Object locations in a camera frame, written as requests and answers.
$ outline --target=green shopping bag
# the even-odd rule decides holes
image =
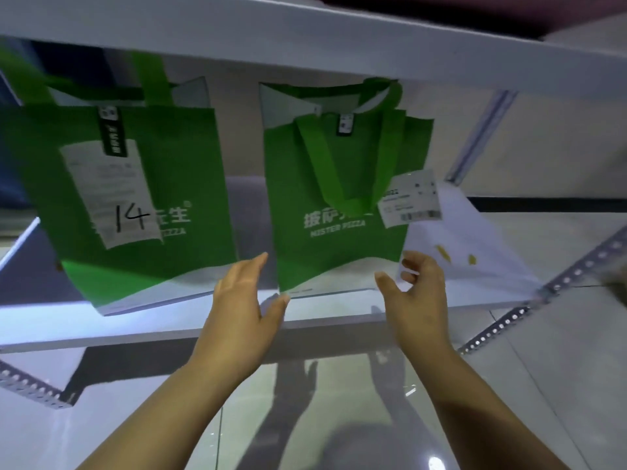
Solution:
[[[396,110],[401,86],[261,85],[265,174],[278,283],[294,297],[374,286],[395,274],[407,226],[377,204],[393,176],[425,164],[433,121]],[[342,122],[348,117],[352,129]]]
[[[104,315],[210,292],[236,261],[214,111],[176,107],[161,59],[133,59],[143,95],[45,78],[0,51],[23,104],[2,112],[2,135],[65,272]],[[61,107],[53,91],[122,106]]]

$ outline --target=dark red object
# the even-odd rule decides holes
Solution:
[[[627,0],[322,1],[528,38],[627,11]]]

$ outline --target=perforated metal bracket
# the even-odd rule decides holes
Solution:
[[[573,287],[584,277],[596,272],[600,267],[608,265],[627,251],[627,226],[621,228],[614,235],[607,238],[599,246],[577,260],[552,280],[538,290],[537,298],[512,308],[494,324],[477,334],[457,351],[466,355],[477,351],[489,341],[505,332],[508,328],[519,323],[523,318],[537,312],[550,303],[561,292]]]
[[[477,158],[483,153],[485,145],[505,117],[517,95],[516,91],[496,91],[494,93],[466,144],[446,174],[445,181],[455,186],[460,185]]]
[[[63,391],[24,371],[0,360],[0,387],[53,409],[64,409],[72,404],[66,402]]]

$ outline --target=person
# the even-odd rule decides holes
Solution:
[[[401,292],[375,274],[397,344],[431,398],[462,470],[567,469],[455,352],[448,339],[444,274],[436,261],[406,251]],[[237,262],[216,285],[213,307],[194,351],[80,470],[182,470],[208,423],[229,395],[262,363],[277,334],[287,295],[264,316],[257,282],[264,253]]]

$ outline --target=beige wall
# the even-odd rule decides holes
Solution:
[[[552,35],[575,46],[627,53],[627,17]],[[260,81],[340,85],[356,76],[165,58],[170,80],[205,75],[228,175],[263,174]],[[429,163],[443,177],[471,132],[491,91],[403,82],[402,107],[435,118]],[[627,197],[627,102],[589,102],[521,94],[462,185],[469,195]]]

